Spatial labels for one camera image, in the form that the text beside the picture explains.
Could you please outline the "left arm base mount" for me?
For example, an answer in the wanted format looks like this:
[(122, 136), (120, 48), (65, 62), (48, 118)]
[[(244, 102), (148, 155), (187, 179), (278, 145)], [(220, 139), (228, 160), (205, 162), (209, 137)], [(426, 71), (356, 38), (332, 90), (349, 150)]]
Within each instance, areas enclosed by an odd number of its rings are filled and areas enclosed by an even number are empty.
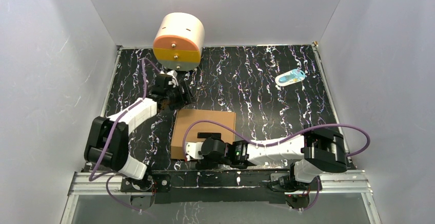
[(149, 209), (157, 196), (170, 192), (171, 176), (169, 174), (146, 174), (142, 180), (123, 178), (121, 192), (130, 195), (130, 203), (136, 208)]

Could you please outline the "brown cardboard box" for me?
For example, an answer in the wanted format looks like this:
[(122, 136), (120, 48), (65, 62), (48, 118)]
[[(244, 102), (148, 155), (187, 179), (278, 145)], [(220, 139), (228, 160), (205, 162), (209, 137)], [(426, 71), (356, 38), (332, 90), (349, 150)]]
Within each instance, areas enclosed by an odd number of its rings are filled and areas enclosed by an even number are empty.
[[(198, 120), (210, 120), (219, 124), (223, 124), (235, 130), (236, 113), (228, 111), (211, 111), (211, 110), (197, 110), (197, 109), (181, 109), (177, 112), (174, 131), (172, 133), (172, 140), (170, 146), (172, 159), (184, 159), (183, 155), (183, 138), (188, 127)], [(203, 138), (198, 138), (198, 133), (219, 133), (221, 140), (227, 143), (235, 141), (235, 135), (211, 123), (196, 124), (187, 135), (187, 142), (203, 142)]]

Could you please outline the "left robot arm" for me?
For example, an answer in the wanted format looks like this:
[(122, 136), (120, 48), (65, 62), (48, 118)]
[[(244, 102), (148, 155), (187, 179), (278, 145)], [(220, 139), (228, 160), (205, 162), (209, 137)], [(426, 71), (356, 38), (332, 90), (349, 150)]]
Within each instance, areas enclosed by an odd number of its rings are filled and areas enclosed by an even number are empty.
[(140, 191), (151, 189), (154, 181), (149, 167), (130, 154), (130, 134), (162, 110), (179, 110), (194, 101), (188, 85), (177, 80), (174, 70), (159, 73), (145, 94), (114, 115), (96, 117), (84, 150), (85, 161), (122, 174)]

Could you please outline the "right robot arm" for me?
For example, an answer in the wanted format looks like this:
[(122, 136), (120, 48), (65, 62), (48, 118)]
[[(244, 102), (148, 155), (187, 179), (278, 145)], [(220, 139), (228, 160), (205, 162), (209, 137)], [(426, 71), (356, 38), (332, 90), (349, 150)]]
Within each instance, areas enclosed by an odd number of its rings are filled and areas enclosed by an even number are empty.
[(269, 162), (292, 161), (289, 173), (270, 176), (268, 188), (276, 192), (306, 190), (324, 172), (347, 171), (343, 135), (327, 128), (306, 127), (305, 132), (289, 140), (239, 140), (231, 144), (208, 134), (203, 142), (186, 143), (185, 152), (188, 160), (196, 160), (198, 170), (218, 165), (242, 170)]

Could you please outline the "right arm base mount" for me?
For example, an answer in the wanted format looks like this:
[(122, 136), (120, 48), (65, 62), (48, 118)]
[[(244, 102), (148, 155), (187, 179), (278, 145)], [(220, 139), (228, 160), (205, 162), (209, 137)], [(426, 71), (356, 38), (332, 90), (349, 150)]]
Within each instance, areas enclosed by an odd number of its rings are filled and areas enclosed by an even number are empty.
[(296, 181), (292, 173), (272, 173), (267, 188), (273, 192), (284, 193), (285, 202), (290, 209), (303, 212), (313, 207), (323, 189), (319, 176), (309, 182)]

